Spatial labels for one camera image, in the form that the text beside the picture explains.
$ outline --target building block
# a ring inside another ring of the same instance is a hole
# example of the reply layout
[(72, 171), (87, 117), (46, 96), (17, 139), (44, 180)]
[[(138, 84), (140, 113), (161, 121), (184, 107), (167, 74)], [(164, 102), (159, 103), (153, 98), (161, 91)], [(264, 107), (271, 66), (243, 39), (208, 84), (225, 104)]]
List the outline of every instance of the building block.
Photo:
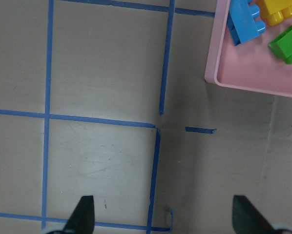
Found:
[(269, 43), (269, 48), (278, 59), (292, 64), (292, 26)]
[(258, 0), (256, 4), (260, 7), (261, 18), (270, 26), (292, 17), (292, 0)]
[(266, 26), (262, 20), (255, 19), (260, 15), (258, 5), (249, 5), (252, 0), (231, 0), (229, 5), (228, 28), (234, 44), (239, 45), (260, 36)]

